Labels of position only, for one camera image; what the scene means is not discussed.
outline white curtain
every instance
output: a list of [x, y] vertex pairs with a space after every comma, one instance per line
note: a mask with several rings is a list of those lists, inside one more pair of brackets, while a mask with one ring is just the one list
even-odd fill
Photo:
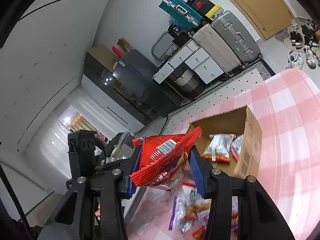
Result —
[[112, 139], [117, 133], [125, 132], [127, 127], [122, 125], [112, 113], [106, 112], [101, 106], [93, 101], [81, 86], [75, 88], [66, 100], [98, 131], [108, 139]]
[[33, 172], [60, 194], [67, 192], [66, 181], [71, 178], [68, 133], [55, 114], [51, 113], [24, 152], [24, 159]]

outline human hand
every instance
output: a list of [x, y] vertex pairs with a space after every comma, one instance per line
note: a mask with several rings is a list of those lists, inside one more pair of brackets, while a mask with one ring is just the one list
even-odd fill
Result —
[[94, 213], [98, 220], [100, 221], [100, 204], [98, 205], [98, 210]]

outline gray suitcase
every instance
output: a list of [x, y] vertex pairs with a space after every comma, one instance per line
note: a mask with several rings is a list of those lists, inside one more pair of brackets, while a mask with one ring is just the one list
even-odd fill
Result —
[[257, 43], [232, 12], [220, 14], [211, 25], [246, 67], [249, 62], [262, 58]]
[[203, 26], [197, 31], [193, 35], [193, 39], [213, 58], [225, 73], [229, 73], [241, 65], [236, 54], [210, 24]]

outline ceiling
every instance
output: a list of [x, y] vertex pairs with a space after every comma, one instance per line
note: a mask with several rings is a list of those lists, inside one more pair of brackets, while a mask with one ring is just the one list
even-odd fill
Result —
[[36, 0], [15, 25], [0, 49], [0, 151], [22, 153], [80, 84], [107, 1]]

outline snack bag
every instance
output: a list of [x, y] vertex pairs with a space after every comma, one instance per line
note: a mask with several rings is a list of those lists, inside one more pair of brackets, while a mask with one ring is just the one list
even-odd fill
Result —
[[243, 134], [238, 136], [231, 144], [231, 153], [233, 157], [238, 161], [241, 152], [241, 146], [243, 141]]
[[229, 151], [235, 134], [212, 134], [212, 139], [207, 149], [202, 154], [202, 158], [214, 162], [230, 162]]
[[231, 231], [234, 231], [238, 228], [238, 197], [232, 197], [232, 219], [231, 219]]
[[199, 212], [199, 213], [197, 214], [200, 223], [201, 223], [202, 225], [204, 225], [205, 227], [206, 227], [207, 224], [208, 224], [209, 213], [210, 213], [210, 209], [207, 209], [207, 210], [201, 211], [201, 212]]
[[142, 144], [139, 169], [130, 175], [135, 186], [170, 191], [201, 133], [201, 128], [197, 127], [188, 134], [147, 136], [133, 140], [134, 145]]
[[193, 226], [193, 219], [184, 219], [185, 210], [186, 201], [183, 200], [181, 197], [174, 197], [169, 230], [180, 229], [181, 233], [184, 234]]
[[204, 239], [204, 233], [205, 233], [205, 227], [202, 226], [202, 227], [200, 227], [199, 230], [194, 231], [192, 233], [192, 236], [194, 237], [195, 240], [202, 240], [202, 239]]
[[198, 193], [196, 185], [183, 182], [182, 190], [186, 197], [186, 212], [185, 219], [196, 219], [198, 213], [204, 210], [209, 210], [211, 206], [211, 199], [203, 199]]

